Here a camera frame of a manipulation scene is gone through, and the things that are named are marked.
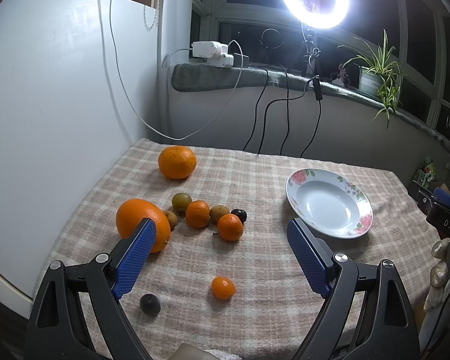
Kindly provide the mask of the gloved right hand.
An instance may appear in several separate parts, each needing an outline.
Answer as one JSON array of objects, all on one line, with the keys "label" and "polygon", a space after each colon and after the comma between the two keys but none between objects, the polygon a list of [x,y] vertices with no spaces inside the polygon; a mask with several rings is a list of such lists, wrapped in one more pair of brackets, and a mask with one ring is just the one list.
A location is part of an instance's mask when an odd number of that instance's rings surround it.
[{"label": "gloved right hand", "polygon": [[450,293],[450,238],[437,241],[431,252],[438,262],[430,270],[430,289],[424,302],[424,312],[438,308]]}]

